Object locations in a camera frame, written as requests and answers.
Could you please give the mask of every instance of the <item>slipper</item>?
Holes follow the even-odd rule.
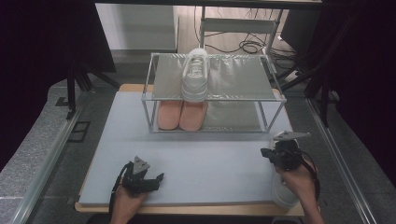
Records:
[[[183,101],[160,101],[158,109],[158,127],[164,130],[175,129],[180,121]]]
[[[191,103],[184,102],[181,110],[179,126],[184,131],[198,131],[204,122],[207,110],[207,102]]]

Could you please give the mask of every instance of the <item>white sneaker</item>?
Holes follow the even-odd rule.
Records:
[[[184,61],[181,95],[187,102],[199,103],[207,96],[209,59],[206,50],[193,49]]]

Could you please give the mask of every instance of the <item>white tabletop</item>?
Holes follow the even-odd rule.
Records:
[[[260,148],[275,133],[291,131],[282,109],[270,133],[150,133],[141,93],[118,92],[79,202],[107,205],[121,168],[134,156],[150,164],[147,179],[164,173],[146,205],[271,202],[273,165]],[[276,108],[264,104],[264,110]]]

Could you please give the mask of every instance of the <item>floor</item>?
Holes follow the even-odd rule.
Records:
[[[193,26],[191,26],[194,22],[194,11],[194,7],[179,8],[179,53],[187,53],[198,45]],[[246,8],[213,7],[207,11],[206,15],[224,18],[253,18],[255,13],[256,9],[250,11]],[[258,15],[259,18],[269,19],[271,17],[273,19],[276,13],[271,9],[261,9]],[[196,15],[201,15],[199,8],[196,9]],[[259,35],[259,37],[265,39],[265,35]],[[218,49],[230,51],[237,49],[239,42],[245,38],[246,35],[224,34],[210,36],[205,39],[205,42]],[[274,48],[290,50],[287,43],[277,39]],[[219,53],[213,48],[207,48],[207,50],[209,53]],[[241,49],[233,53],[246,54]],[[125,63],[122,57],[115,55],[114,61],[118,73],[111,76],[120,83],[143,83],[149,67],[148,62],[145,62],[147,55],[136,57],[142,61]],[[283,71],[281,67],[287,67],[290,64],[290,61],[282,61],[277,69],[281,72]],[[27,223],[86,223],[93,215],[77,212],[74,209],[74,203],[78,201],[80,187],[89,169],[117,90],[94,76],[91,76],[91,80],[94,86],[92,91],[82,92],[76,89],[80,114],[76,125],[73,125],[77,128],[74,131],[71,130],[67,139],[61,137],[62,130],[66,125],[67,106],[62,104],[67,96],[66,82],[57,83],[49,90],[48,102],[35,126],[0,174],[0,223],[11,223],[17,208],[20,207],[20,202],[29,198],[26,192],[32,189],[38,190],[39,197],[35,206],[29,211],[31,214],[25,220]],[[394,206],[396,189],[391,185],[367,148],[341,119],[334,105],[329,106],[330,127],[327,130],[322,130],[314,113],[316,101],[308,101],[304,98],[305,85],[306,83],[303,82],[284,92],[288,99],[285,107],[295,132],[312,133],[311,137],[301,139],[299,144],[302,149],[311,154],[319,168],[321,181],[319,204],[326,223],[396,223],[396,206]],[[88,130],[85,134],[79,132],[84,129]],[[331,134],[335,145],[329,145],[323,132]],[[30,188],[32,182],[36,183],[35,174],[37,172],[51,168],[43,168],[41,164],[50,154],[50,150],[56,147],[56,142],[60,140],[64,140],[65,144],[59,154],[59,159],[50,172],[46,185],[42,190],[40,187]],[[352,178],[346,178],[348,171],[352,173]],[[369,209],[367,210],[362,203],[367,203]],[[362,221],[362,214],[372,214],[374,218],[369,218],[369,220],[375,221]],[[169,217],[168,221],[162,219],[162,223],[175,223],[175,220],[178,220],[172,218],[175,217]],[[216,222],[217,219],[212,217],[212,219],[199,220],[210,223],[211,221]],[[304,223],[298,217],[275,217],[274,223],[279,220],[289,220],[289,223]],[[265,221],[259,217],[239,217],[229,220],[231,223],[265,223]]]

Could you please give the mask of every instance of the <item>table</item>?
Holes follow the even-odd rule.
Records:
[[[142,85],[122,85],[120,87],[119,93],[124,94],[126,92],[141,91],[142,88],[143,88]],[[116,96],[115,104],[117,103],[118,100],[119,100],[119,98],[118,98],[118,96]],[[108,137],[111,135],[111,134],[109,134],[109,131],[111,131],[111,124],[109,122],[112,122],[112,121],[116,122],[117,117],[114,117],[114,115],[119,114],[119,113],[115,113],[115,112],[117,112],[118,109],[120,109],[115,104],[113,104],[113,106],[111,108],[109,118],[107,120],[106,127],[104,129],[104,133],[101,138],[101,142],[98,145],[99,150],[103,150],[103,147],[106,147],[106,141],[103,139],[108,139]],[[283,128],[289,127],[289,129],[291,128],[290,124],[288,122],[289,118],[287,117],[286,111],[283,109],[281,114],[279,114],[279,121],[281,121],[282,119],[285,119],[285,118],[286,118],[286,120],[284,120],[285,122],[276,122],[276,124],[273,128],[274,132],[279,132],[280,130],[276,130],[276,129],[279,129],[282,127]],[[260,162],[259,165],[263,165],[263,166],[272,165],[271,163],[267,162],[267,160],[265,160],[264,158],[261,158],[259,147],[257,147],[257,150],[254,150],[254,151],[257,151],[257,157],[258,157],[257,160],[262,161],[262,163]],[[98,159],[97,158],[100,157],[100,155],[101,155],[100,151],[99,152],[97,151],[95,153],[95,156],[92,160],[90,171],[87,174],[86,182],[84,183],[81,193],[84,193],[84,190],[85,190],[85,193],[87,193],[87,190],[91,190],[91,189],[86,189],[86,188],[90,182],[90,174],[94,174],[95,172],[98,172],[97,171],[97,169],[98,169],[97,168],[98,167],[98,164],[97,164]],[[157,168],[155,167],[155,163],[154,163],[151,166],[151,168],[148,169],[148,174],[152,173],[153,175],[158,175],[157,174],[158,171],[156,169]],[[268,171],[265,174],[269,175],[271,173],[272,173],[272,170]],[[114,176],[114,178],[111,178],[111,180],[109,180],[109,183],[111,185],[110,187],[112,187],[112,185],[114,184],[113,182],[115,181],[115,178],[116,178],[116,176]],[[164,180],[166,180],[166,178],[172,179],[172,174],[167,174],[165,172]],[[258,181],[258,182],[262,181],[262,180],[255,180],[255,179],[250,179],[250,180],[252,181],[252,183],[254,181]],[[167,186],[169,186],[169,183],[167,183],[167,185],[165,185],[163,183],[162,186],[160,187],[160,189],[156,192],[153,192],[153,194],[166,192],[167,190],[169,190],[169,188]],[[269,183],[269,185],[267,185],[265,187],[265,188],[267,188],[267,191],[268,191],[268,187],[271,187],[271,186],[272,186],[271,183]],[[267,199],[266,202],[229,203],[229,202],[226,202],[227,201],[227,199],[226,199],[226,201],[224,201],[222,203],[191,203],[191,204],[181,203],[178,205],[172,205],[172,204],[158,205],[158,204],[156,204],[156,202],[149,204],[150,199],[148,198],[148,204],[145,204],[144,206],[142,206],[139,209],[138,213],[139,214],[178,214],[178,215],[240,215],[240,216],[302,216],[304,214],[302,207],[299,204],[296,205],[294,208],[288,210],[288,209],[279,207],[278,205],[276,205],[272,202],[269,202],[268,197],[270,197],[270,194],[268,192],[266,194],[263,194],[262,196]],[[108,207],[106,204],[86,204],[86,203],[78,202],[75,204],[75,207],[79,212],[104,212],[105,213],[108,211]]]

